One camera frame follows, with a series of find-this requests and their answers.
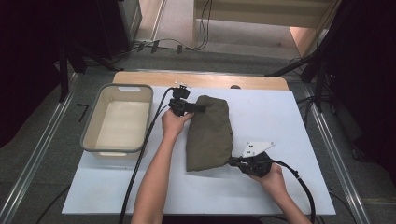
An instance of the person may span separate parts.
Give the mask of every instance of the person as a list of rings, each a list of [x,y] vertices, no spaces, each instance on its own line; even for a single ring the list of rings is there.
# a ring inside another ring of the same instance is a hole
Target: person
[[[173,148],[178,135],[183,130],[184,123],[192,116],[192,113],[187,113],[178,117],[171,109],[163,114],[163,139],[140,184],[131,223],[162,223]],[[250,176],[250,178],[259,182],[262,188],[271,195],[289,223],[310,223],[287,193],[280,166],[273,164],[266,176],[262,178]]]

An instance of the folded garment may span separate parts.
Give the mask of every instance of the folded garment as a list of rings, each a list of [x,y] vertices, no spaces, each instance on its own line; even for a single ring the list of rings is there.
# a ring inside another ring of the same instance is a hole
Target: folded garment
[[[202,95],[196,104],[205,113],[191,119],[186,145],[186,170],[202,171],[223,166],[233,151],[233,130],[227,101]]]

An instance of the olive green cloth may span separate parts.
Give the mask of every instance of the olive green cloth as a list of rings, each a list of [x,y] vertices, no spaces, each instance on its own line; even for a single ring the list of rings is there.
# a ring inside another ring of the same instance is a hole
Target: olive green cloth
[[[205,105],[205,113],[191,119],[186,145],[186,170],[202,171],[223,166],[233,150],[233,130],[227,101],[200,96],[196,102]]]

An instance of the plastic bin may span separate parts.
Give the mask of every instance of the plastic bin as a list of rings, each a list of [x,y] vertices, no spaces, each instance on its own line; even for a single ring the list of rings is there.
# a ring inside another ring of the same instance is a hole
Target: plastic bin
[[[103,86],[81,136],[82,147],[99,156],[138,154],[149,127],[152,97],[148,85]]]

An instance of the camera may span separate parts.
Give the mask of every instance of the camera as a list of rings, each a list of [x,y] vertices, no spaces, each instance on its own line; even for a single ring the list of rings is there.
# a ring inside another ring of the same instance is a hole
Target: camera
[[[186,112],[205,112],[206,106],[188,103],[186,100],[190,95],[187,87],[180,85],[173,88],[173,98],[169,102],[169,106],[176,116],[183,116]]]

